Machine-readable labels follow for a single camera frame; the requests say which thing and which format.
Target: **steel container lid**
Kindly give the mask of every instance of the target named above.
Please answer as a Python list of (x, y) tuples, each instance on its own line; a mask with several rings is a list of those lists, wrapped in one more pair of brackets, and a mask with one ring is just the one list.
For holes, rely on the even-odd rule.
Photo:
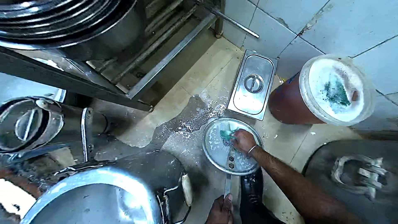
[(202, 144), (206, 157), (223, 172), (239, 176), (253, 173), (259, 167), (258, 163), (234, 149), (233, 146), (226, 146), (223, 143), (220, 131), (224, 130), (225, 126), (229, 126), (230, 130), (241, 128), (250, 132), (256, 143), (263, 147), (260, 136), (250, 125), (233, 118), (220, 118), (210, 122), (204, 130)]
[(48, 115), (29, 98), (11, 100), (0, 107), (0, 150), (11, 152), (35, 141)]

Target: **aluminum pot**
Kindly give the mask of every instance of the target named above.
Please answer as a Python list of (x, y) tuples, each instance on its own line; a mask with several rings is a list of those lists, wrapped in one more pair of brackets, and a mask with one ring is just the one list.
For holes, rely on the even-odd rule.
[(171, 154), (140, 153), (117, 161), (68, 167), (27, 212), (21, 224), (172, 223), (183, 196), (192, 204), (189, 178)]

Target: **aluminum pan lid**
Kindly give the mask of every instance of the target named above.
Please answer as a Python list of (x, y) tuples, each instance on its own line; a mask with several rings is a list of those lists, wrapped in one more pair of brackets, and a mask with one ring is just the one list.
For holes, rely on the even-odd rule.
[[(248, 158), (246, 155), (233, 149), (233, 147), (230, 149), (229, 146), (223, 144), (220, 137), (220, 126), (225, 124), (229, 124), (231, 130), (241, 128), (250, 132), (253, 134), (257, 144), (263, 147), (260, 136), (250, 125), (233, 118), (220, 118), (210, 122), (204, 130), (202, 144), (206, 157), (214, 166), (223, 172), (239, 176), (253, 173), (259, 167), (258, 163), (253, 158)], [(233, 169), (228, 165), (229, 156), (234, 158)]]

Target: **metal pipe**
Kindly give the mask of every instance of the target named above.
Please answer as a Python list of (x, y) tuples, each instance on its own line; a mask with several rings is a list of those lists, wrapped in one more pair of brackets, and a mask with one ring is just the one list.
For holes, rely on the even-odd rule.
[(130, 63), (123, 72), (112, 79), (112, 84), (117, 84), (132, 69), (143, 62), (153, 51), (155, 51), (175, 30), (177, 30), (197, 9), (198, 5), (194, 5), (182, 18), (180, 18), (168, 31), (166, 31), (159, 39), (157, 39), (148, 49), (139, 55), (132, 63)]
[(213, 7), (209, 7), (209, 6), (205, 6), (207, 9), (209, 9), (212, 13), (214, 13), (217, 16), (220, 16), (221, 18), (225, 19), (226, 21), (234, 24), (235, 26), (243, 29), (244, 31), (250, 33), (251, 35), (253, 35), (256, 38), (259, 38), (260, 36), (256, 33), (254, 33), (253, 31), (249, 30), (248, 28), (244, 27), (242, 24), (238, 23), (237, 21), (229, 18), (228, 16), (224, 15), (223, 13), (221, 13), (220, 11), (218, 11), (217, 9), (213, 8)]
[(139, 99), (141, 94), (159, 79), (159, 72), (183, 49), (187, 46), (202, 30), (211, 26), (216, 20), (214, 14), (209, 13), (199, 25), (197, 25), (188, 35), (182, 39), (175, 48), (171, 50), (155, 67), (153, 67), (126, 96), (130, 99)]
[(160, 20), (162, 20), (168, 13), (173, 11), (178, 5), (181, 4), (184, 0), (175, 0), (173, 3), (171, 3), (165, 10), (163, 10), (157, 17), (155, 17), (151, 23), (149, 23), (146, 28), (145, 28), (145, 33), (149, 33), (152, 28), (159, 23)]

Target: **stainless steel lid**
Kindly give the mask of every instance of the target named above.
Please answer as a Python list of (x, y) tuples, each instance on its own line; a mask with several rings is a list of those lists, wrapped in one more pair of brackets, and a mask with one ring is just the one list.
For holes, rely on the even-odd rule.
[(228, 109), (263, 120), (277, 60), (246, 50)]
[(17, 150), (37, 139), (48, 115), (35, 101), (19, 98), (0, 108), (0, 149)]
[(57, 102), (40, 96), (5, 102), (0, 106), (0, 153), (28, 151), (48, 143), (64, 125), (60, 110)]
[(226, 173), (239, 176), (251, 174), (259, 167), (258, 163), (234, 149), (233, 146), (226, 146), (223, 143), (220, 131), (225, 130), (225, 127), (230, 130), (245, 129), (253, 134), (257, 144), (263, 147), (260, 136), (251, 126), (237, 119), (220, 118), (209, 123), (204, 130), (202, 144), (206, 157), (214, 166)]

